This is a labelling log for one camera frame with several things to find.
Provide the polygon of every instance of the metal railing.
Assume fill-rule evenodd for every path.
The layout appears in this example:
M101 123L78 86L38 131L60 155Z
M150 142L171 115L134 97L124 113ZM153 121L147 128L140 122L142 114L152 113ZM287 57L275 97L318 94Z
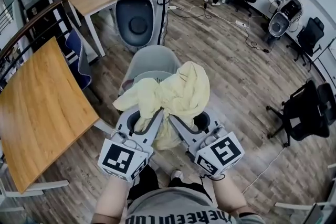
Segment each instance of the metal railing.
M13 2L10 3L0 14L0 35L1 32L13 21Z
M39 34L32 42L30 42L30 44L24 48L19 54L18 56L13 59L10 62L10 65L8 67L6 67L6 69L1 72L0 75L0 84L2 84L3 80L5 79L6 75L11 71L11 69L16 65L16 62L37 42L40 41L41 37L43 37L43 35L52 30L54 27L58 26L59 23L64 22L67 30L65 32L63 32L62 34L60 34L58 37L56 37L56 39L58 40L61 37L64 37L66 34L68 34L71 29L72 26L65 14L65 11L63 9L62 6L62 1L61 0L57 0L55 2L53 2L52 4L50 4L49 6L47 6L45 9L43 9L41 12L39 12L32 20L30 20L23 28L21 28L13 38L11 38L11 40L6 44L6 46L0 51L0 63L2 61L5 60L6 56L8 56L11 52L13 47L16 45L16 43L25 35L27 35L29 33L29 30L33 28L33 26L36 24L37 21L41 20L44 18L44 16L46 14L52 13L54 10L57 10L59 12L59 15L61 17L60 20L57 20L56 22L54 22L52 25L50 25L47 29L45 29L41 34Z

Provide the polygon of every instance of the blue chair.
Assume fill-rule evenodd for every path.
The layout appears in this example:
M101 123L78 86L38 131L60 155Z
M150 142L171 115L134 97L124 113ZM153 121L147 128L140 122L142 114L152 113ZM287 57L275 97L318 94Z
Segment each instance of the blue chair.
M99 103L102 103L100 97L96 94L95 90L90 87L92 83L92 74L89 66L88 58L86 56L83 42L80 37L76 33L74 29L70 32L69 37L67 38L65 45L74 51L74 53L78 56L74 62L69 65L70 71L77 81L79 87L84 90L85 88L89 88L91 92L95 95Z

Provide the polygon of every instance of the gray t-shirt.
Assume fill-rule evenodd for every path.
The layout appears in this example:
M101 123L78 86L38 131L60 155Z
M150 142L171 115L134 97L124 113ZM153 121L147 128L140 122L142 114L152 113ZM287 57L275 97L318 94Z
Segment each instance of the gray t-shirt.
M136 199L128 210L125 224L241 223L265 224L258 215L234 218L213 207L209 198L183 187L162 188Z

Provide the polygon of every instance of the chair base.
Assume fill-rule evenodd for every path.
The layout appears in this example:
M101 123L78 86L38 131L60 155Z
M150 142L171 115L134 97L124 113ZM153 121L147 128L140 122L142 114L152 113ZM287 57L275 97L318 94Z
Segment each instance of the chair base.
M297 60L299 60L299 58L301 57L303 60L303 66L306 66L306 60L305 60L305 56L307 56L305 54L305 52L302 50L302 48L300 46L298 46L295 43L292 43L291 45L287 45L287 48L292 48L293 50L295 50L297 52L297 57L294 59L294 61L296 62ZM307 59L309 60L309 70L308 72L310 72L311 70L311 65L312 65L312 60L310 58L307 57Z
M273 113L274 113L276 116L278 116L281 120L284 119L283 114L281 114L281 112L279 112L279 111L276 110L275 108L273 108L273 107L271 107L271 106L268 105L268 106L266 107L266 110L267 110L267 111L272 110ZM272 134L268 134L268 135L267 135L267 138L268 138L268 139L271 139L271 138L275 137L275 136L276 136L277 134L279 134L280 131L282 131L284 128L285 128L285 125L282 123L282 125L281 125L281 126L274 132L274 133L272 133ZM288 147L288 146L290 146L290 135L289 135L289 134L287 134L287 142L284 143L284 147Z
M233 0L234 6L236 8L236 12L239 11L239 8L242 7L245 10L248 11L248 16L251 17L252 16L252 12L250 10L250 7L248 5L248 3L244 0Z

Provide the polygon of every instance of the cable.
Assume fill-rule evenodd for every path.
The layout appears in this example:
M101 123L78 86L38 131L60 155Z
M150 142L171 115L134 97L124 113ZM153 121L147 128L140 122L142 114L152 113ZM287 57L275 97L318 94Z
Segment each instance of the cable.
M169 23L169 19L167 16L166 33L163 36L163 46L165 46L165 38L166 38L166 35L168 34L168 23Z
M246 189L244 189L243 190L243 192L242 192L242 194L244 194L244 192L245 191L247 191L247 189L250 187L250 186L252 186L258 179L259 179L259 177L264 173L264 172L266 172L267 171L267 169L271 166L271 164L273 163L273 162L275 162L275 160L280 156L280 154L283 152L285 150L285 147L282 149L282 151L280 151L280 153L278 154L278 156L273 160L273 161L271 161L271 163L267 166L267 168L256 178L256 180L254 180L250 185L248 185L247 187L246 187Z
M177 9L180 9L180 10L183 10L184 12L189 12L189 13L190 13L191 10L192 10L194 7L200 7L200 8L203 8L202 6L192 6L189 10L185 10L185 9L183 9L183 8L180 8L180 7L176 7L176 8L177 8ZM185 17L185 16L182 16L182 15L176 14L176 13L173 12L171 9L170 9L170 11L171 11L173 14L175 14L176 16L178 16L178 17L182 17L182 18L185 18L185 19L196 19L196 18L199 18L199 17L202 17L202 16L205 16L205 18L207 18L207 19L211 19L211 18L212 18L211 15L207 15L207 14L205 13L205 9L204 9L204 14L199 15L199 16L195 16L195 17ZM217 14L214 14L214 13L213 13L213 15L215 15L215 16L218 17L219 19L222 19L222 20L226 21L228 24L236 24L236 25L239 25L239 24L237 24L236 22L229 22L228 20L226 20L226 19L224 19L224 18L218 16ZM252 18L255 18L255 17L262 17L262 15L252 16L251 18L248 19L248 27L246 27L245 25L243 26L244 29L245 29L245 32L247 33L247 38L246 38L246 40L245 40L245 43L246 43L250 48L252 48L252 49L262 50L263 52L265 52L265 53L268 54L268 53L270 53L270 52L273 50L274 45L273 45L273 47L271 48L271 50L268 50L268 49L260 49L260 48L258 48L258 44L257 44L255 41L251 41L250 44L247 42L247 40L248 40L248 38L249 38L249 33L248 33L248 31L246 30L246 28L250 28L250 20L251 20Z
M213 178L211 178L211 176L210 175L204 175L204 176L198 176L199 178L200 178L200 180L201 180L201 182L202 182L202 186L204 186L204 184L203 184L203 178L205 178L205 177L207 177L207 178L209 178L210 180L212 180L212 181L221 181L222 179L224 179L225 178L225 175L224 174L221 174L223 177L222 178L220 178L220 179L213 179Z

